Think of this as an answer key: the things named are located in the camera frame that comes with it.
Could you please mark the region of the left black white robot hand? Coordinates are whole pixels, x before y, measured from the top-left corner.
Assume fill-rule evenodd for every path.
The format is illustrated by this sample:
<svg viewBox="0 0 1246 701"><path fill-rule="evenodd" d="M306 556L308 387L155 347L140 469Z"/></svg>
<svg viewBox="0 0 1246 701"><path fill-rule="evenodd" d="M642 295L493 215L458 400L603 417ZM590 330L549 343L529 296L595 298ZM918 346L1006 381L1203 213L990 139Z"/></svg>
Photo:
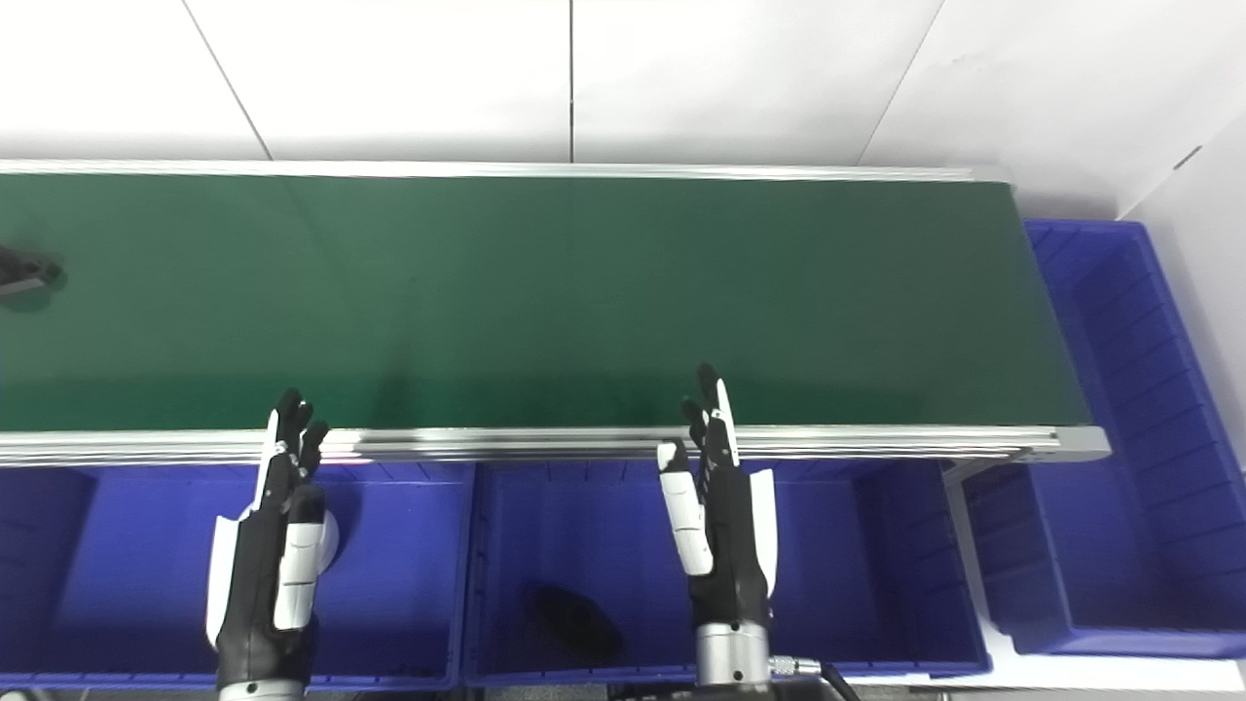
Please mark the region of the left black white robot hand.
<svg viewBox="0 0 1246 701"><path fill-rule="evenodd" d="M253 498L216 520L204 633L221 700L303 700L316 644L316 581L336 524L315 483L328 425L290 387L272 408Z"/></svg>

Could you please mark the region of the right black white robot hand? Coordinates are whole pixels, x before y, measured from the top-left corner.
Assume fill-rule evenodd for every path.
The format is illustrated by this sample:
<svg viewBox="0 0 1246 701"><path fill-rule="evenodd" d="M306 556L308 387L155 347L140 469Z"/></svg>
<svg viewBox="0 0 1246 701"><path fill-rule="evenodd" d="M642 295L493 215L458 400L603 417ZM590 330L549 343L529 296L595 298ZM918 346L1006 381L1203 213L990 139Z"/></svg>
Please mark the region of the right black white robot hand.
<svg viewBox="0 0 1246 701"><path fill-rule="evenodd" d="M740 457L728 388L700 364L701 398L682 400L685 440L663 440L657 466L669 528L688 576L695 628L770 629L779 555L775 474Z"/></svg>

